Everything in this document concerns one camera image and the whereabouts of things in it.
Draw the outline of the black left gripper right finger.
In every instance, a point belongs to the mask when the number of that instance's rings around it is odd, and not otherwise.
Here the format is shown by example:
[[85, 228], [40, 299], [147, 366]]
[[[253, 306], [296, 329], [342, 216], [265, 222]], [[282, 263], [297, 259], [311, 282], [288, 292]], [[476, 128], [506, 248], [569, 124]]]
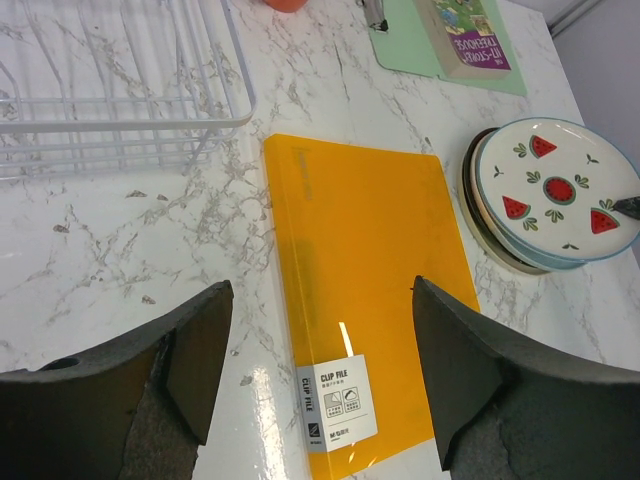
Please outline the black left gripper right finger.
[[635, 479], [639, 375], [540, 343], [423, 277], [413, 322], [441, 468], [454, 479]]

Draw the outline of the cream leaf pattern plate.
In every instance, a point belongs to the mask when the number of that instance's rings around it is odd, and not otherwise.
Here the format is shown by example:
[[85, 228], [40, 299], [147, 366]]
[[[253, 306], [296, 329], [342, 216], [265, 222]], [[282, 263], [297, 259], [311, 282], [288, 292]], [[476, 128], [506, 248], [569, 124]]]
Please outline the cream leaf pattern plate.
[[459, 202], [461, 210], [463, 211], [463, 216], [465, 217], [465, 221], [469, 230], [472, 232], [473, 237], [487, 255], [496, 263], [501, 264], [504, 268], [521, 274], [541, 276], [554, 271], [571, 271], [583, 267], [583, 264], [578, 263], [575, 266], [559, 269], [548, 269], [545, 267], [538, 268], [527, 261], [522, 261], [518, 256], [512, 254], [500, 243], [499, 239], [489, 229], [488, 224], [480, 213], [479, 205], [472, 193], [471, 161], [473, 160], [477, 147], [496, 130], [497, 127], [482, 130], [473, 138], [461, 162], [458, 174]]

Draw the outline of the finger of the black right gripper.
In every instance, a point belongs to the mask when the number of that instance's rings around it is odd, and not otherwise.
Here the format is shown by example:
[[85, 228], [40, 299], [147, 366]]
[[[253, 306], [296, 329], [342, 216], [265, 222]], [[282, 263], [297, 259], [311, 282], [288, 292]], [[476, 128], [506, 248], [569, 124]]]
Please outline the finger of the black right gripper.
[[640, 219], [640, 197], [618, 200], [614, 203], [613, 210], [631, 219]]

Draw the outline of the watermelon pattern plate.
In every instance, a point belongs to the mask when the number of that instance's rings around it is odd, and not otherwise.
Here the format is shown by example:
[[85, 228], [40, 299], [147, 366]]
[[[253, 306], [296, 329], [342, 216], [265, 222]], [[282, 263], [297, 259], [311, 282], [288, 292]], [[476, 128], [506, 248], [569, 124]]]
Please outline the watermelon pattern plate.
[[639, 223], [614, 209], [639, 193], [639, 173], [592, 130], [552, 118], [514, 121], [483, 139], [473, 178], [487, 213], [516, 247], [553, 263], [615, 256]]

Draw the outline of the brown rimmed plate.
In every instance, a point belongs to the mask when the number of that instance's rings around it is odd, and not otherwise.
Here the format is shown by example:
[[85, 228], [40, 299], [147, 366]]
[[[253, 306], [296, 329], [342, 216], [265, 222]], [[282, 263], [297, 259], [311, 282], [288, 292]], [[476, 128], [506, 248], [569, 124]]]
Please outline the brown rimmed plate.
[[492, 238], [495, 238], [495, 236], [491, 233], [490, 229], [487, 227], [487, 224], [482, 218], [479, 212], [479, 209], [477, 207], [477, 204], [475, 202], [472, 189], [471, 189], [470, 174], [471, 174], [471, 160], [474, 157], [474, 151], [476, 147], [481, 143], [481, 141], [486, 136], [492, 134], [496, 130], [497, 130], [497, 127], [492, 127], [492, 128], [487, 128], [485, 130], [482, 130], [473, 138], [473, 140], [469, 144], [469, 147], [467, 148], [467, 151], [461, 163], [462, 186], [460, 187], [460, 192], [464, 194], [465, 204], [470, 212], [470, 216], [473, 220], [473, 223], [476, 225], [478, 230], [485, 237], [492, 237]]

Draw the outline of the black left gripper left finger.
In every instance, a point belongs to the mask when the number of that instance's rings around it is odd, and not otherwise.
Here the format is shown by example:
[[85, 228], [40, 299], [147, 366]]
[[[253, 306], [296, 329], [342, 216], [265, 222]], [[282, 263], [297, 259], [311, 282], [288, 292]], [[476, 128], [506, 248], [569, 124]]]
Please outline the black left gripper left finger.
[[5, 479], [189, 479], [207, 442], [234, 293], [169, 313], [35, 370], [1, 376]]

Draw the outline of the green cream branch plate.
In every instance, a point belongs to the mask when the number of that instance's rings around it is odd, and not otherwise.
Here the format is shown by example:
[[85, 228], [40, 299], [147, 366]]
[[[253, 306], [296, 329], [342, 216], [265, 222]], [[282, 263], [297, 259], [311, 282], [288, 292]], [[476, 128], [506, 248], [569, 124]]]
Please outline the green cream branch plate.
[[480, 245], [480, 247], [484, 250], [489, 258], [494, 260], [497, 264], [511, 270], [513, 272], [519, 274], [526, 274], [532, 276], [540, 276], [547, 274], [548, 271], [544, 269], [537, 268], [533, 265], [529, 265], [526, 262], [521, 261], [514, 255], [512, 255], [508, 250], [506, 250], [502, 244], [496, 239], [492, 237], [485, 237], [473, 223], [473, 220], [470, 216], [470, 212], [465, 204], [464, 194], [460, 192], [460, 187], [462, 186], [461, 181], [461, 164], [459, 167], [459, 171], [457, 174], [457, 197], [460, 205], [460, 209], [462, 215], [465, 219], [467, 227], [469, 228], [473, 238]]

